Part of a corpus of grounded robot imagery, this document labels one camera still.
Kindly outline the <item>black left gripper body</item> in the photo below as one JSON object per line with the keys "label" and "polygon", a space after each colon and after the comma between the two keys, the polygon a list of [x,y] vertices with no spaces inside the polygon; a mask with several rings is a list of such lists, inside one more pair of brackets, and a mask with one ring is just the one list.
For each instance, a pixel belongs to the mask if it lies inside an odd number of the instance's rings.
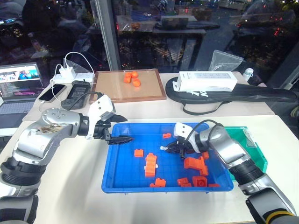
{"label": "black left gripper body", "polygon": [[110,141],[111,140],[111,134],[109,132],[110,127],[111,127],[111,119],[107,119],[105,121],[99,120],[95,125],[93,138]]}

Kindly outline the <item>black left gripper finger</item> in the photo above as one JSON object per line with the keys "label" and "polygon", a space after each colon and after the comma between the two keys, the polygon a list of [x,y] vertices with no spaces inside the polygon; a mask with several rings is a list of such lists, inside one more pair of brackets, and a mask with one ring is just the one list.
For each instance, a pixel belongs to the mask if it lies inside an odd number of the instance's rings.
{"label": "black left gripper finger", "polygon": [[118,136],[118,137],[110,137],[110,139],[107,141],[109,145],[121,145],[121,144],[126,144],[129,143],[133,140],[134,138],[130,136]]}
{"label": "black left gripper finger", "polygon": [[111,122],[126,122],[127,119],[121,115],[117,115],[114,114],[111,118],[110,118]]}

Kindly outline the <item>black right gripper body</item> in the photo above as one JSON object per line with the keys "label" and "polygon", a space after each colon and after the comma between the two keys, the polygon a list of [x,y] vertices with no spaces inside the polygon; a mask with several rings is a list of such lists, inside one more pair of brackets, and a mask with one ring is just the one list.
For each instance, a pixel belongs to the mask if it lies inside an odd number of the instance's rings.
{"label": "black right gripper body", "polygon": [[189,147],[185,142],[185,138],[177,138],[177,147],[179,153],[188,153]]}

